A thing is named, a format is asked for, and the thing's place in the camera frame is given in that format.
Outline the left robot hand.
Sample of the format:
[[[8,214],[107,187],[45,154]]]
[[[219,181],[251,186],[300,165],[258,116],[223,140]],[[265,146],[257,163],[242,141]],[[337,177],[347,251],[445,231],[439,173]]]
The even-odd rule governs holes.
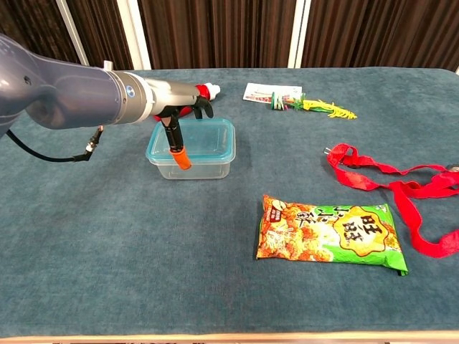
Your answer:
[[[191,161],[186,152],[179,118],[182,110],[191,110],[195,118],[201,120],[203,113],[214,117],[211,101],[220,93],[220,86],[210,82],[198,85],[183,82],[152,80],[154,95],[153,115],[161,120],[169,143],[169,152],[177,165],[187,170]]]

